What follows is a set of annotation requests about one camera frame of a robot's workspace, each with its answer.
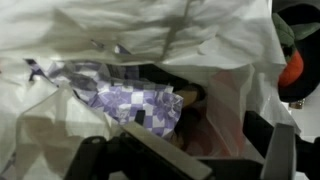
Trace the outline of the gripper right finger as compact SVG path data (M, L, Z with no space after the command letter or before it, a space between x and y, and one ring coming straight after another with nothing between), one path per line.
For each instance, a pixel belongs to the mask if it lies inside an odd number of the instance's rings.
M292 126L277 124L271 136L261 180L293 180L296 172L295 131Z

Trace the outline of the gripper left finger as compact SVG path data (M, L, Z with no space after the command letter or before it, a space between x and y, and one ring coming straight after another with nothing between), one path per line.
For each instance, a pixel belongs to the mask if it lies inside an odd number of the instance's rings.
M206 180L211 175L212 170L208 166L144 129L138 123L130 122L123 125L122 129L190 180Z

